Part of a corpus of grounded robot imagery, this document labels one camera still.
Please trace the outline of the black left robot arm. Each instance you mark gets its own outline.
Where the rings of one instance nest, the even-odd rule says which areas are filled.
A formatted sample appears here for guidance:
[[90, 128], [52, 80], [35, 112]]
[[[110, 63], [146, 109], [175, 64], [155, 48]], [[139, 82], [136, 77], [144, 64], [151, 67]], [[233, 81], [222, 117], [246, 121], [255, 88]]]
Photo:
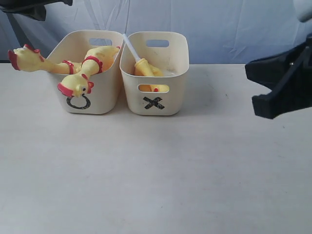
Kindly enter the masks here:
[[73, 0], [0, 0], [0, 9], [4, 13], [19, 14], [38, 21], [45, 21], [45, 5], [62, 2], [68, 6]]

